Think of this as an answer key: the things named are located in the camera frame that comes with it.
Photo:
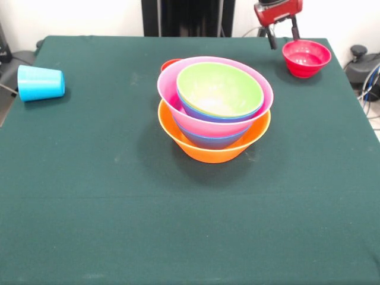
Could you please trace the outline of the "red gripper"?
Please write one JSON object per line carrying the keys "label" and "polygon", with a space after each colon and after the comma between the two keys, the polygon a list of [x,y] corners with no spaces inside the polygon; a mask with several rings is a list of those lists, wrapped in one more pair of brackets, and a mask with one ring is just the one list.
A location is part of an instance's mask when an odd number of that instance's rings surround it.
{"label": "red gripper", "polygon": [[254,5],[254,11],[259,20],[259,23],[265,27],[267,38],[272,50],[277,49],[277,42],[274,30],[269,25],[290,18],[292,21],[293,40],[300,40],[300,34],[295,15],[300,13],[302,8],[302,0],[259,1]]}

